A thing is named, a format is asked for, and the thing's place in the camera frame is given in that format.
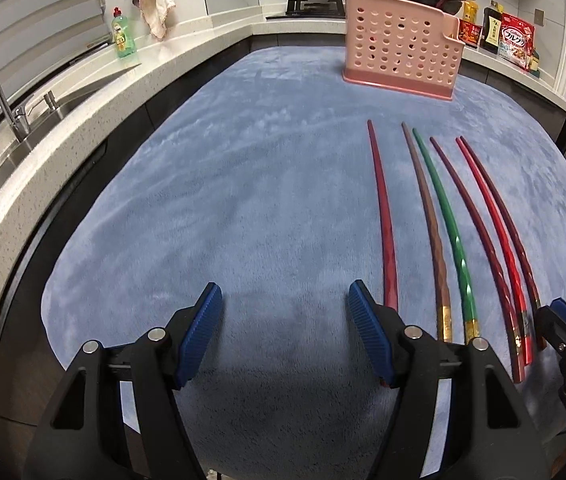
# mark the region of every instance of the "brown chopstick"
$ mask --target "brown chopstick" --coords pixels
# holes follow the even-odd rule
[[[432,251],[432,264],[434,267],[434,293],[436,294],[436,322],[438,329],[438,338],[451,343],[452,342],[452,309],[449,297],[449,287],[447,286],[447,268],[445,267],[445,258],[443,256],[443,244],[438,232],[438,222],[436,221],[436,210],[432,202],[432,195],[429,193],[428,181],[425,178],[425,172],[421,166],[416,146],[412,140],[410,129],[407,124],[403,123],[403,133],[405,141],[410,150],[412,164],[416,172],[416,180],[419,183],[419,191],[421,192],[421,200],[423,201],[423,210],[425,211],[425,221],[428,225],[429,246]]]

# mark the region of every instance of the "gas stove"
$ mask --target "gas stove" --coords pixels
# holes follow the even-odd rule
[[[284,14],[268,16],[267,20],[287,18],[335,18],[345,19],[343,0],[288,0]]]

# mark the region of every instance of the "metal screw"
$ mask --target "metal screw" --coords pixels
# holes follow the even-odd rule
[[[83,350],[86,354],[93,354],[98,349],[99,349],[99,344],[96,341],[88,341],[83,345]]]
[[[420,339],[423,336],[423,330],[414,325],[406,326],[405,335],[410,339]]]
[[[483,339],[482,337],[475,337],[474,339],[472,339],[472,345],[474,345],[474,348],[480,350],[481,352],[486,351],[490,347],[487,339]]]
[[[147,333],[147,337],[150,341],[160,341],[165,337],[165,330],[162,328],[153,328]]]

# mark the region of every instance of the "light switch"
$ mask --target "light switch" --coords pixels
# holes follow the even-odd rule
[[[534,9],[534,24],[539,27],[545,26],[545,11],[541,9]]]

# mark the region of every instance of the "perforated basket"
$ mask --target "perforated basket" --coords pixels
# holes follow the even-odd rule
[[[464,47],[458,18],[407,0],[345,1],[345,81],[452,99]]]

